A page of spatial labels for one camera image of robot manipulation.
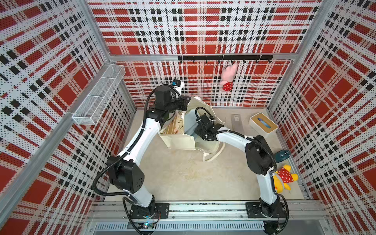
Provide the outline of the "cream floral canvas bag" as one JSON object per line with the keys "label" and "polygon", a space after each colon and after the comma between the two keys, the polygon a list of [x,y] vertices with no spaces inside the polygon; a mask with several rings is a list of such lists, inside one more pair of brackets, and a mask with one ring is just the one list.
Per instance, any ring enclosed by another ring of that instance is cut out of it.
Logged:
{"label": "cream floral canvas bag", "polygon": [[200,97],[193,97],[187,111],[176,111],[166,127],[158,133],[168,149],[199,150],[203,152],[204,162],[216,159],[226,145],[218,141],[205,141],[194,132],[199,127],[196,116],[203,114],[207,117],[213,116],[215,124],[224,123],[215,115],[212,106],[206,104]]}

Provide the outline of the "transparent grey pencil case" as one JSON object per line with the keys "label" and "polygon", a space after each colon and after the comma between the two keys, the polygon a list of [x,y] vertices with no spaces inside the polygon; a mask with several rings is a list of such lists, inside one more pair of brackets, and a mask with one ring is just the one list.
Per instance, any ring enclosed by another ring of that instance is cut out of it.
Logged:
{"label": "transparent grey pencil case", "polygon": [[232,130],[238,133],[244,133],[242,118],[240,114],[231,114]]}

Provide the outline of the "light blue pencil case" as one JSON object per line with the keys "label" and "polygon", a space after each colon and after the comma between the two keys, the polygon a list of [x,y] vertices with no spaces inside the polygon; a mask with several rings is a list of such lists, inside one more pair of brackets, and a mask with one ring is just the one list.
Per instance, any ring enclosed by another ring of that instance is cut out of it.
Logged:
{"label": "light blue pencil case", "polygon": [[185,114],[185,117],[184,117],[185,134],[190,135],[190,136],[194,134],[194,131],[198,126],[196,119],[197,117],[195,115],[194,109],[190,110],[189,112]]}

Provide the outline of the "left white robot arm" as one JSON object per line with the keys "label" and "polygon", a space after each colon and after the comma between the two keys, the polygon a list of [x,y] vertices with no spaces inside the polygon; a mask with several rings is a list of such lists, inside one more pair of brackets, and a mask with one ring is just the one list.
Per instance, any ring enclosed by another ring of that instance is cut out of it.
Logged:
{"label": "left white robot arm", "polygon": [[[92,190],[101,196],[123,196],[132,205],[132,210],[142,217],[152,217],[156,213],[155,197],[144,186],[145,175],[140,169],[142,157],[153,138],[169,120],[170,114],[186,111],[191,97],[181,94],[184,82],[173,80],[172,84],[162,84],[148,95],[144,106],[143,122],[131,142],[117,156],[107,159],[106,167],[93,181]],[[99,179],[108,174],[110,183],[119,189],[109,193],[97,186]]]}

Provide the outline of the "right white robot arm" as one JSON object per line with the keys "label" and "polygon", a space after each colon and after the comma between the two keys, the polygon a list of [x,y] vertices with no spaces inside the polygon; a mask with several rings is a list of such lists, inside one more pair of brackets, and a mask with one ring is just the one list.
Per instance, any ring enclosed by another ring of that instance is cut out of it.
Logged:
{"label": "right white robot arm", "polygon": [[261,135],[248,137],[216,123],[214,116],[204,107],[197,107],[194,113],[198,124],[194,132],[204,141],[223,142],[244,151],[249,169],[257,175],[261,213],[264,217],[273,217],[282,204],[273,179],[277,163],[265,138]]}

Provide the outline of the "pink plush pig toy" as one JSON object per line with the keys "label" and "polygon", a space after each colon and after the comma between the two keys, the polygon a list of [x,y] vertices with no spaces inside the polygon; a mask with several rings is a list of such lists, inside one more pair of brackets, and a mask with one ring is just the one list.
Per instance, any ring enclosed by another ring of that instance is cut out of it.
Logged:
{"label": "pink plush pig toy", "polygon": [[232,65],[227,66],[221,75],[221,81],[219,83],[221,91],[223,92],[230,92],[233,89],[234,79],[236,77],[238,70],[238,64],[234,63]]}

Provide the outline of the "white tissue box wooden lid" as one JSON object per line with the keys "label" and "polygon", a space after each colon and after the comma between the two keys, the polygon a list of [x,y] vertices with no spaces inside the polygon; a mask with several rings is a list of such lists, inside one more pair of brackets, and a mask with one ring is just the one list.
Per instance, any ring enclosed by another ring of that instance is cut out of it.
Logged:
{"label": "white tissue box wooden lid", "polygon": [[279,129],[278,125],[263,113],[257,113],[253,115],[249,119],[248,124],[259,135],[262,135],[265,138]]}

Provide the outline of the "yellow plush toy red dress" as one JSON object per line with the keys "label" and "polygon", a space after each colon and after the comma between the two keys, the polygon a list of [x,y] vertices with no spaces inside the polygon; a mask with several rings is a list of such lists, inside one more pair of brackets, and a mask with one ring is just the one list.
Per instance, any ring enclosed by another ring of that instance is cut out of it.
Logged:
{"label": "yellow plush toy red dress", "polygon": [[292,167],[285,164],[276,171],[273,176],[276,193],[282,193],[284,190],[291,191],[290,183],[299,180],[298,174],[292,173],[291,170]]}

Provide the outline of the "small green circuit board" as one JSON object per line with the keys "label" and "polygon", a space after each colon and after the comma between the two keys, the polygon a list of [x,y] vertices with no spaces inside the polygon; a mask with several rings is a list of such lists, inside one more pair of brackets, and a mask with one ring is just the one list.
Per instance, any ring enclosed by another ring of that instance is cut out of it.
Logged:
{"label": "small green circuit board", "polygon": [[152,222],[141,222],[141,223],[138,223],[138,229],[139,230],[153,230],[154,225],[155,224]]}

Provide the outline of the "black wall hook rail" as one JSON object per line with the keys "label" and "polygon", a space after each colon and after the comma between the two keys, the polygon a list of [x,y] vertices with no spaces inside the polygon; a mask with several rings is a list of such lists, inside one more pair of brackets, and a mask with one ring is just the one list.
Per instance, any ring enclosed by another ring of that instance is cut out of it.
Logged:
{"label": "black wall hook rail", "polygon": [[179,55],[178,61],[271,61],[274,55]]}

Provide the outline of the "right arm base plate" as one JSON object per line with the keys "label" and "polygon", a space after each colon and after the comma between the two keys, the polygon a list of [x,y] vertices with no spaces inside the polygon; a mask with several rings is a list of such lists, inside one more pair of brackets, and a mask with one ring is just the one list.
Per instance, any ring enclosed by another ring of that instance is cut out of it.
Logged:
{"label": "right arm base plate", "polygon": [[286,218],[284,204],[276,201],[273,205],[261,202],[245,203],[248,218]]}

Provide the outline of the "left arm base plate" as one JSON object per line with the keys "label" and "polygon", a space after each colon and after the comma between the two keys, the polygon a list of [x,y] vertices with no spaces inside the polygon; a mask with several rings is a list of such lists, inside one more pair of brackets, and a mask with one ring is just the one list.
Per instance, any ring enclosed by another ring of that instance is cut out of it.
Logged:
{"label": "left arm base plate", "polygon": [[149,207],[132,205],[130,216],[132,219],[161,218],[166,219],[169,215],[169,203],[152,202]]}

